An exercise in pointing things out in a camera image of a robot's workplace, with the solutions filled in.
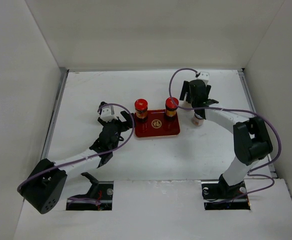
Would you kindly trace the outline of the short red-lid sauce jar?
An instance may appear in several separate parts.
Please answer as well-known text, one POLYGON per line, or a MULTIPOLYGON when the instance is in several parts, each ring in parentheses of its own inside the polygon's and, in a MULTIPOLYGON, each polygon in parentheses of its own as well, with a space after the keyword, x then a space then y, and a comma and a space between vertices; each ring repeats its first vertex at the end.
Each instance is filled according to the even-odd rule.
POLYGON ((137 119, 145 121, 148 116, 148 102, 147 100, 140 98, 135 101, 135 114, 137 119))

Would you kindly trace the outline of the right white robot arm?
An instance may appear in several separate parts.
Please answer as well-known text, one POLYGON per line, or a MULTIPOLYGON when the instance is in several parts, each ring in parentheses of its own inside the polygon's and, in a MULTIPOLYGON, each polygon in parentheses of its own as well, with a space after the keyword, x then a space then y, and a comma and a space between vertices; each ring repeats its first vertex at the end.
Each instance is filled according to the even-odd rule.
POLYGON ((218 183, 206 189, 213 198, 230 199, 235 197, 248 172, 272 152, 273 146, 261 117, 247 118, 220 107, 212 107, 218 101, 209 98, 210 89, 211 86, 200 79, 184 81, 179 99, 194 109, 195 124, 211 121, 233 134, 234 160, 220 175, 218 183))

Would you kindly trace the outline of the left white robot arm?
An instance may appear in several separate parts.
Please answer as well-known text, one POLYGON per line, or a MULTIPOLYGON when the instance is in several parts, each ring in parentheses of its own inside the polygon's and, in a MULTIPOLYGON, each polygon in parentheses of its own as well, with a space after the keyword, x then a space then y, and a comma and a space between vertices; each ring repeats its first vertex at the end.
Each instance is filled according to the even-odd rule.
POLYGON ((40 160, 28 178, 17 187, 18 193, 39 213, 51 211, 60 200, 66 181, 78 175, 86 177, 89 182, 81 186, 81 194, 68 198, 67 206, 82 204, 101 209, 105 205, 102 199, 105 191, 99 188, 99 181, 88 170, 107 164, 114 152, 129 141, 129 138, 122 137, 122 133, 132 132, 135 127, 133 113, 123 107, 120 114, 124 120, 120 120, 114 113, 114 107, 115 103, 100 103, 98 122, 102 130, 90 147, 67 159, 40 160))

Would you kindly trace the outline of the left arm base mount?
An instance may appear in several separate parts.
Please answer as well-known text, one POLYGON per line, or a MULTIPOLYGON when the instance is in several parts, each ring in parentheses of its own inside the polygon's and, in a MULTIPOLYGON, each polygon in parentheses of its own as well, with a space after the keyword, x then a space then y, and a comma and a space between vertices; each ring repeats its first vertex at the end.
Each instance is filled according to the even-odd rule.
POLYGON ((113 206, 114 182, 99 181, 88 172, 81 175, 90 182, 85 194, 78 194, 67 199, 67 211, 111 211, 113 206))

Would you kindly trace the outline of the silver-lid spice jar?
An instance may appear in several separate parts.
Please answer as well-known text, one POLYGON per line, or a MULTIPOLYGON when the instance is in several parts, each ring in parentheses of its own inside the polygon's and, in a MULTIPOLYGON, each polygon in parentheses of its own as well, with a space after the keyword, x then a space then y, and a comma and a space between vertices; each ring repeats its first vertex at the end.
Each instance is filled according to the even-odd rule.
POLYGON ((204 118, 202 118, 200 115, 194 113, 191 121, 195 126, 199 127, 199 126, 203 125, 204 118))

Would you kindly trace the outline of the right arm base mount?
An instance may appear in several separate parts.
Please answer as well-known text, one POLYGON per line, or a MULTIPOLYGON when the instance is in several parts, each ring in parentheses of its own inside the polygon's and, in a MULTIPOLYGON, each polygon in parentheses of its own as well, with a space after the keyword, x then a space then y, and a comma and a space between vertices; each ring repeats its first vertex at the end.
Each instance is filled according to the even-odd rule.
POLYGON ((244 181, 229 186, 220 176, 218 180, 201 182, 202 197, 206 211, 250 210, 250 203, 245 194, 244 181))

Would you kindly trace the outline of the grey-cap white salt shaker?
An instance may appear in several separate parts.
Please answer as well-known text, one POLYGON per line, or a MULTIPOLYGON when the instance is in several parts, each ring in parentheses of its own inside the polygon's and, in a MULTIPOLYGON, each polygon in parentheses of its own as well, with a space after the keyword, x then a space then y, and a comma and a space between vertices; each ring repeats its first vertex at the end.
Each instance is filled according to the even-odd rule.
POLYGON ((182 109, 186 110, 186 111, 191 111, 192 110, 192 106, 190 103, 188 103, 186 100, 184 100, 181 104, 182 109))

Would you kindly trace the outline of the tall red-cap sauce bottle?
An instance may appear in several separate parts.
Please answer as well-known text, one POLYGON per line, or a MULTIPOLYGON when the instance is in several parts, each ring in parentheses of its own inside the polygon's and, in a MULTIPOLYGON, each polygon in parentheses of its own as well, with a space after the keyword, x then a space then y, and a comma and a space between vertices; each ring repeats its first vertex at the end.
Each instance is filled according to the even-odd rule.
POLYGON ((165 101, 165 117, 172 121, 177 117, 179 101, 175 97, 169 97, 165 101))

